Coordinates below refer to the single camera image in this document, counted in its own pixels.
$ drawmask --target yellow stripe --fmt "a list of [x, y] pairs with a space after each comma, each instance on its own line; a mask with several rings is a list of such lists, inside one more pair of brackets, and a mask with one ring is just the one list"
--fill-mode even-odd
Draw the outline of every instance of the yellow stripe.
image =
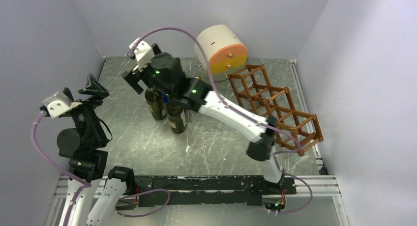
[[211, 72], [215, 75], [218, 73], [225, 72], [226, 70], [230, 70], [232, 68], [236, 68], [238, 66], [244, 65], [246, 62], [247, 54], [243, 54], [240, 56], [234, 56], [228, 60], [221, 61], [215, 64], [210, 65]]

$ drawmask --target wine bottle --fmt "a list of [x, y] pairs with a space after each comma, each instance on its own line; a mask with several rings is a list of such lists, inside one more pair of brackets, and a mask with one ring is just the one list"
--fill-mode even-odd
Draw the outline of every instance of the wine bottle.
[[180, 134], [186, 130], [187, 116], [183, 108], [169, 101], [167, 103], [167, 116], [173, 133]]
[[162, 97], [162, 93], [160, 91], [153, 88], [146, 89], [145, 100], [148, 104], [150, 113], [155, 120], [163, 120], [167, 117], [164, 98]]

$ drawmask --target gray wall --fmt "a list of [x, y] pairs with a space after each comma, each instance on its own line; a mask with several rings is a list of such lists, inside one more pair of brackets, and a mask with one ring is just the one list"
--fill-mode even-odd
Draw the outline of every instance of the gray wall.
[[329, 0], [298, 57], [353, 226], [417, 216], [417, 0]]
[[[106, 56], [124, 55], [145, 32], [180, 27], [197, 36], [228, 24], [250, 57], [294, 59], [299, 55], [327, 0], [75, 0]], [[178, 32], [149, 38], [178, 57], [193, 57], [193, 43]]]
[[[0, 225], [43, 225], [58, 182], [30, 143], [45, 97], [85, 86], [102, 57], [72, 0], [0, 0]], [[56, 136], [70, 119], [44, 119], [38, 141], [59, 164]]]

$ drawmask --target scratched metal surface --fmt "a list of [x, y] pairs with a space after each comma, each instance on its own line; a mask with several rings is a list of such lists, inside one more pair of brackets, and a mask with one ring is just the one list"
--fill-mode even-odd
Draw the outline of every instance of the scratched metal surface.
[[[182, 58], [188, 76], [202, 76], [195, 58]], [[302, 110], [293, 72], [287, 60], [249, 59], [250, 64], [265, 64], [274, 86], [289, 87], [297, 110]], [[258, 163], [245, 154], [246, 138], [220, 121], [189, 112], [188, 128], [180, 134], [171, 132], [167, 120], [155, 121], [145, 103], [121, 77], [132, 69], [125, 57], [108, 57], [100, 83], [110, 96], [97, 108], [97, 115], [110, 127], [113, 140], [103, 150], [109, 152], [105, 175], [114, 166], [134, 169], [136, 175], [237, 175], [261, 174]], [[229, 81], [217, 83], [220, 92], [237, 102]], [[300, 157], [279, 156], [280, 164], [292, 174], [319, 174], [312, 150]]]
[[[285, 210], [293, 210], [305, 204], [308, 198], [287, 198]], [[140, 215], [158, 208], [135, 208], [124, 211]], [[285, 215], [263, 212], [261, 206], [246, 204], [168, 205], [165, 209], [142, 218], [121, 217], [112, 214], [107, 225], [123, 226], [338, 226], [339, 221], [332, 197], [314, 197], [304, 210]]]

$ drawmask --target cable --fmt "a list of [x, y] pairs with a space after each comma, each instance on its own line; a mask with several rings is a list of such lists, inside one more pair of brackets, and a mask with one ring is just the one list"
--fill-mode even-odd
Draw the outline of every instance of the cable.
[[123, 217], [128, 217], [128, 218], [139, 218], [139, 217], [145, 217], [145, 216], [154, 214], [154, 213], [162, 210], [163, 208], [165, 208], [165, 206], [168, 205], [168, 202], [171, 199], [171, 193], [168, 190], [162, 189], [162, 188], [152, 189], [152, 190], [149, 190], [149, 191], [146, 191], [146, 192], [143, 192], [143, 193], [138, 193], [138, 194], [134, 194], [134, 195], [130, 195], [130, 196], [124, 196], [124, 197], [121, 197], [119, 200], [123, 200], [123, 199], [126, 199], [126, 198], [132, 198], [132, 197], [138, 197], [138, 196], [146, 195], [146, 194], [153, 193], [153, 192], [166, 192], [168, 194], [167, 201], [161, 207], [159, 207], [158, 209], [156, 209], [154, 211], [151, 211], [149, 213], [143, 214], [143, 215], [125, 215], [123, 213], [120, 213], [115, 207], [116, 214], [118, 214], [120, 216], [123, 216]]
[[[188, 35], [196, 44], [197, 44], [197, 46], [198, 46], [198, 48], [200, 49], [200, 52], [203, 54], [203, 58], [204, 58], [204, 61], [205, 61], [205, 63], [206, 63], [206, 65], [207, 65], [207, 73], [208, 73], [208, 77], [209, 77], [209, 79], [210, 79], [210, 83], [211, 83], [211, 86], [212, 86], [212, 88], [213, 88], [213, 91], [215, 92], [215, 94], [217, 95], [217, 97], [220, 99], [220, 101], [227, 107], [227, 108], [229, 108], [229, 109], [231, 109], [231, 110], [233, 110], [234, 112], [236, 112], [237, 114], [240, 114], [241, 116], [243, 116], [243, 117], [245, 117], [246, 119], [248, 119], [248, 120], [250, 120], [250, 121], [252, 121], [252, 122], [254, 122], [254, 123], [258, 123], [258, 121], [257, 120], [255, 120], [255, 119], [253, 119], [252, 117], [250, 117], [250, 116], [248, 116], [248, 115], [246, 115], [245, 113], [243, 113], [243, 112], [241, 112], [241, 111], [239, 111], [238, 109], [236, 109], [236, 108], [234, 108], [233, 106], [230, 106], [227, 102], [226, 102], [226, 100], [223, 98], [223, 96], [220, 94], [220, 92], [218, 91], [218, 89], [217, 89], [217, 87], [216, 87], [216, 84], [215, 84], [215, 82], [214, 82], [214, 78], [213, 78], [213, 74], [212, 74], [212, 72], [211, 72], [211, 67], [210, 67], [210, 64], [209, 64], [209, 60], [207, 59], [207, 56], [206, 56], [206, 54], [204, 53], [204, 50], [203, 50], [203, 47], [201, 46], [201, 44], [197, 41], [197, 39], [193, 36], [193, 35], [191, 35], [189, 32], [187, 32], [186, 30], [183, 30], [183, 29], [181, 29], [181, 28], [177, 28], [177, 27], [162, 27], [162, 28], [156, 28], [156, 29], [154, 29], [154, 30], [151, 30], [151, 31], [149, 31], [149, 32], [147, 32], [147, 33], [145, 33], [142, 37], [140, 37], [136, 42], [135, 42], [135, 44], [133, 45], [133, 47], [130, 49], [130, 51], [127, 53], [127, 55], [128, 56], [130, 56], [130, 57], [132, 57], [133, 55], [134, 55], [134, 51], [135, 51], [135, 49], [138, 47], [138, 45], [139, 45], [139, 43], [140, 42], [142, 42], [146, 37], [148, 37], [149, 35], [151, 35], [151, 34], [153, 34], [153, 33], [156, 33], [156, 32], [159, 32], [159, 31], [163, 31], [163, 30], [174, 30], [174, 31], [179, 31], [179, 32], [182, 32], [182, 33], [184, 33], [184, 34], [186, 34], [186, 35]], [[276, 131], [276, 132], [278, 132], [278, 133], [280, 133], [280, 134], [283, 134], [283, 135], [285, 135], [286, 137], [288, 137], [289, 139], [291, 139], [296, 145], [297, 145], [297, 149], [295, 149], [295, 150], [288, 150], [288, 151], [277, 151], [277, 152], [275, 152], [274, 154], [273, 154], [273, 156], [274, 156], [274, 160], [275, 160], [275, 164], [276, 164], [276, 167], [278, 168], [278, 170], [281, 172], [281, 173], [283, 173], [283, 174], [286, 174], [286, 175], [288, 175], [288, 176], [290, 176], [290, 177], [292, 177], [292, 178], [294, 178], [294, 179], [297, 179], [297, 180], [299, 180], [299, 181], [301, 181], [302, 183], [304, 183], [306, 186], [307, 186], [307, 188], [308, 188], [308, 190], [310, 191], [310, 199], [307, 201], [307, 203], [305, 204], [305, 205], [303, 205], [302, 207], [300, 207], [300, 208], [298, 208], [298, 209], [295, 209], [295, 210], [291, 210], [291, 211], [285, 211], [285, 212], [278, 212], [279, 214], [290, 214], [290, 213], [295, 213], [295, 212], [297, 212], [297, 211], [300, 211], [300, 210], [302, 210], [302, 209], [304, 209], [304, 208], [306, 208], [310, 203], [311, 203], [311, 201], [313, 200], [313, 191], [311, 190], [311, 188], [310, 188], [310, 186], [304, 181], [304, 180], [302, 180], [301, 178], [298, 178], [298, 177], [296, 177], [296, 176], [294, 176], [294, 175], [292, 175], [292, 174], [289, 174], [289, 173], [287, 173], [287, 172], [285, 172], [285, 171], [283, 171], [283, 170], [280, 170], [280, 168], [279, 168], [279, 164], [278, 164], [278, 160], [277, 160], [277, 158], [276, 158], [276, 155], [277, 154], [280, 154], [280, 153], [293, 153], [293, 152], [299, 152], [299, 151], [301, 151], [301, 144], [300, 144], [300, 142], [299, 142], [299, 140], [298, 139], [296, 139], [296, 138], [294, 138], [293, 136], [291, 136], [291, 135], [288, 135], [288, 134], [286, 134], [286, 133], [284, 133], [282, 130], [280, 130], [280, 129], [277, 129], [277, 128], [275, 128], [275, 127], [273, 127], [273, 126], [269, 126], [269, 125], [267, 125], [267, 124], [263, 124], [263, 123], [260, 123], [260, 125], [262, 125], [262, 126], [264, 126], [264, 127], [266, 127], [266, 128], [268, 128], [268, 129], [272, 129], [272, 130], [274, 130], [274, 131]]]
[[75, 192], [74, 196], [71, 199], [72, 204], [70, 204], [68, 206], [68, 210], [67, 213], [65, 215], [65, 219], [64, 219], [64, 226], [68, 225], [69, 222], [69, 216], [71, 214], [72, 208], [75, 204], [75, 200], [77, 199], [78, 195], [80, 194], [81, 190], [84, 188], [89, 188], [91, 187], [91, 184], [88, 183], [87, 181], [83, 180], [82, 178], [74, 175], [73, 173], [67, 171], [66, 169], [64, 169], [63, 167], [59, 166], [55, 161], [53, 161], [51, 158], [49, 158], [45, 152], [43, 152], [43, 150], [39, 147], [38, 142], [36, 140], [36, 129], [38, 127], [39, 122], [42, 120], [42, 118], [44, 117], [44, 113], [40, 113], [35, 121], [33, 122], [32, 125], [32, 129], [30, 131], [30, 140], [32, 141], [33, 146], [35, 147], [36, 151], [42, 156], [43, 159], [45, 159], [51, 166], [53, 166], [54, 168], [56, 168], [59, 172], [61, 172], [62, 174], [72, 178], [75, 181], [78, 181], [80, 183], [82, 183], [82, 186], [79, 187], [77, 189], [77, 191]]

